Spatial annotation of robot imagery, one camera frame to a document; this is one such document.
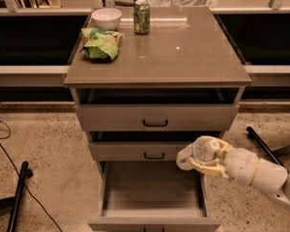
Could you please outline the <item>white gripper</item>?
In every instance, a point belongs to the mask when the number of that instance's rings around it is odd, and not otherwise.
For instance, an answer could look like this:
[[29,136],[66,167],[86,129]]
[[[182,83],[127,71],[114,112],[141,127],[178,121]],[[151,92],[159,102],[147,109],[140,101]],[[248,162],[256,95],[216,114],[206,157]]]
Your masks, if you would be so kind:
[[209,153],[222,154],[228,152],[223,160],[223,165],[215,161],[214,165],[205,165],[196,160],[189,161],[193,169],[205,175],[228,179],[242,186],[249,186],[254,178],[259,158],[256,154],[244,148],[234,150],[232,146],[216,137],[203,136],[203,147]]

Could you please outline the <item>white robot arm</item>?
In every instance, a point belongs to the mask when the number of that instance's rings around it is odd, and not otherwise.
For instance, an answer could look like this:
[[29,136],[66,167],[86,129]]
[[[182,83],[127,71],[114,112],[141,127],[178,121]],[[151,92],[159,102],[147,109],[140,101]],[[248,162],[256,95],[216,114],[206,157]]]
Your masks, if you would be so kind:
[[254,187],[290,209],[290,172],[285,167],[211,136],[198,137],[191,148],[188,162],[193,169],[233,184]]

